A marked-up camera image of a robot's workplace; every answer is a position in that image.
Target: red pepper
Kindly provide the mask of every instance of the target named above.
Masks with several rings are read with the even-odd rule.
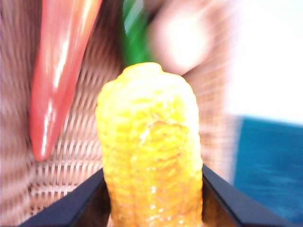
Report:
[[[102,0],[43,0],[29,116],[37,161],[50,156],[70,110],[84,51]]]

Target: corn cob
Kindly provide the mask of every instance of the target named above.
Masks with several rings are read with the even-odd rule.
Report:
[[[139,63],[102,88],[96,108],[115,227],[200,227],[196,97],[178,75]]]

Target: woven wicker backrest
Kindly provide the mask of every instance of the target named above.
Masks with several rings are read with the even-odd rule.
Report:
[[[102,167],[94,110],[102,86],[123,65],[118,0],[104,0],[82,62],[76,96],[50,159],[34,161],[28,132],[31,78],[39,44],[40,0],[1,1],[1,226],[17,225]],[[225,1],[209,8],[216,30],[210,57],[186,74],[200,107],[205,163],[220,172],[229,24]]]

